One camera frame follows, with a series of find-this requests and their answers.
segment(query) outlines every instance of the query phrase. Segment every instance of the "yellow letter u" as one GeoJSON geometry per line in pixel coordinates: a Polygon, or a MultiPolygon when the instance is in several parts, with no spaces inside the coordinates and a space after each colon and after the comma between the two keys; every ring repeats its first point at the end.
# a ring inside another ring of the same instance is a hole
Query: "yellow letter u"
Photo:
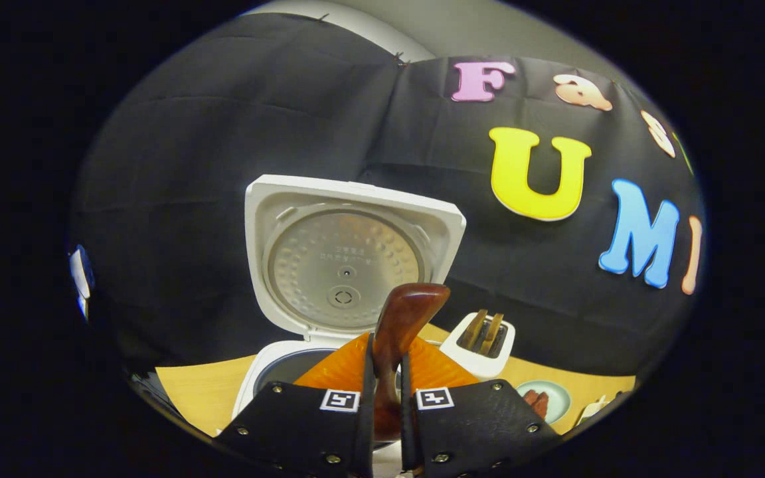
{"type": "Polygon", "coordinates": [[[540,194],[527,185],[531,149],[539,144],[539,136],[516,127],[493,127],[489,138],[495,142],[491,188],[501,204],[535,220],[564,220],[574,214],[583,193],[583,160],[592,155],[588,145],[571,138],[551,140],[560,154],[559,188],[553,194],[540,194]]]}

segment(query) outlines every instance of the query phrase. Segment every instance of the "open lid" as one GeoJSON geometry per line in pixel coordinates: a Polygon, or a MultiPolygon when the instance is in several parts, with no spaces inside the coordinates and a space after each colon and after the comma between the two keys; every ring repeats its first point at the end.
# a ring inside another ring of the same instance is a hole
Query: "open lid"
{"type": "Polygon", "coordinates": [[[265,317],[343,342],[376,327],[394,287],[444,282],[465,217],[452,203],[372,185],[263,175],[246,188],[244,227],[265,317]]]}

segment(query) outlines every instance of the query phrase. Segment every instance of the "blue letter m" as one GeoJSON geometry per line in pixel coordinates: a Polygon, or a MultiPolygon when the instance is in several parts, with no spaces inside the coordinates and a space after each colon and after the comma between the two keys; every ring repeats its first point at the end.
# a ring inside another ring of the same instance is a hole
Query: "blue letter m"
{"type": "Polygon", "coordinates": [[[675,230],[679,214],[668,200],[659,204],[657,217],[651,224],[643,191],[626,179],[613,179],[613,191],[619,196],[619,217],[610,250],[601,254],[598,265],[614,274],[628,270],[628,248],[634,245],[634,277],[645,270],[645,283],[663,288],[669,281],[671,251],[675,245],[675,230]]]}

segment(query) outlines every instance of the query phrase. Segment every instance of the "wooden table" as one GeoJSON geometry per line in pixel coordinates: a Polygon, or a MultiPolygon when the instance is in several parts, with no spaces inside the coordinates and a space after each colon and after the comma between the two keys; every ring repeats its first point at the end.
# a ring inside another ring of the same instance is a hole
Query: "wooden table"
{"type": "MultiPolygon", "coordinates": [[[[427,324],[419,337],[443,342],[450,333],[427,324]]],[[[167,395],[185,419],[209,436],[232,421],[234,401],[240,385],[256,356],[194,366],[162,366],[155,371],[167,395]]],[[[498,376],[513,386],[530,380],[548,380],[565,387],[571,395],[571,408],[551,426],[557,433],[566,433],[577,423],[586,405],[601,396],[611,400],[619,391],[634,388],[634,376],[610,377],[569,372],[558,368],[510,357],[498,376]]]]}

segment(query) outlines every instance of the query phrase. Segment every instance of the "plate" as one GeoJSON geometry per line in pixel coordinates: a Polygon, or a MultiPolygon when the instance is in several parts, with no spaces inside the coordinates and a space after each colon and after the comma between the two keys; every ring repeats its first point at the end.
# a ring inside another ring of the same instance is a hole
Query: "plate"
{"type": "Polygon", "coordinates": [[[545,414],[547,424],[553,424],[560,420],[571,408],[571,395],[560,384],[547,380],[531,380],[520,384],[515,389],[520,396],[525,396],[528,390],[533,390],[536,393],[547,393],[547,414],[545,414]]]}

